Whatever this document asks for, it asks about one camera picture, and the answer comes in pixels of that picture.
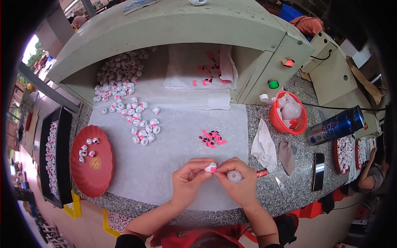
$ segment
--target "person's left hand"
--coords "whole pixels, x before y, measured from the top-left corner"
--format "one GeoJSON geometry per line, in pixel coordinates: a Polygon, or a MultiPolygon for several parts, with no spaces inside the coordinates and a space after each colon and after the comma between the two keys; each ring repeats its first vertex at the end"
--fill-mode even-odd
{"type": "Polygon", "coordinates": [[[173,204],[186,209],[195,201],[199,186],[212,176],[211,173],[204,171],[210,162],[215,161],[213,158],[192,158],[182,168],[172,173],[173,204]]]}

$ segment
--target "white rag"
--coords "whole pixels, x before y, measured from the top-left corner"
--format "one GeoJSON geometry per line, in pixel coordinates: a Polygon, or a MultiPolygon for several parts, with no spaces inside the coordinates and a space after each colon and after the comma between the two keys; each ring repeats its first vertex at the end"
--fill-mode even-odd
{"type": "Polygon", "coordinates": [[[256,131],[254,142],[252,143],[251,155],[258,160],[263,168],[269,173],[277,167],[276,146],[270,136],[268,126],[261,118],[256,131]]]}

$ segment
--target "yellow crate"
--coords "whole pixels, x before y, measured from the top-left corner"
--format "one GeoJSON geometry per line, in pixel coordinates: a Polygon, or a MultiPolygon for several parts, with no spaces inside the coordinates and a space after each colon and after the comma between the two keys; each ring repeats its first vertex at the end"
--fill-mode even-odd
{"type": "Polygon", "coordinates": [[[109,227],[108,214],[109,211],[107,209],[103,209],[103,229],[113,237],[118,238],[121,235],[121,233],[109,227]]]}
{"type": "Polygon", "coordinates": [[[67,205],[64,205],[63,210],[73,219],[81,216],[81,205],[80,205],[80,197],[76,195],[72,190],[72,198],[73,198],[73,209],[69,208],[67,205]]]}

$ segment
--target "hand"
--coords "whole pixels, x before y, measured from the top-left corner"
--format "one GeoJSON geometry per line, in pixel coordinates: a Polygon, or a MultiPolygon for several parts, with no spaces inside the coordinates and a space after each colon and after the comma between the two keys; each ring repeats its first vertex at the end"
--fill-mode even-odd
{"type": "Polygon", "coordinates": [[[258,202],[256,199],[256,170],[240,159],[234,157],[226,160],[213,175],[218,178],[226,192],[242,208],[258,202]],[[240,172],[243,177],[238,183],[230,182],[226,176],[229,171],[233,170],[240,172]]]}
{"type": "Polygon", "coordinates": [[[378,150],[378,149],[376,149],[376,148],[373,148],[373,149],[371,150],[371,153],[370,153],[370,160],[371,160],[371,161],[374,161],[374,159],[375,159],[375,153],[376,153],[377,150],[378,150]]]}
{"type": "Polygon", "coordinates": [[[195,201],[199,186],[212,176],[211,173],[204,171],[210,162],[215,161],[213,158],[192,158],[182,168],[172,173],[173,204],[185,209],[195,201]]]}

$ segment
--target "metal thermos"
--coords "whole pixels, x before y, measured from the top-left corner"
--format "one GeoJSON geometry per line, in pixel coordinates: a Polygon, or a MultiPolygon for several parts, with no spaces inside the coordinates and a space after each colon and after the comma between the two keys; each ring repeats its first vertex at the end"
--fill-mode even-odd
{"type": "Polygon", "coordinates": [[[364,117],[357,105],[306,129],[306,140],[309,146],[316,146],[353,134],[363,127],[364,117]]]}

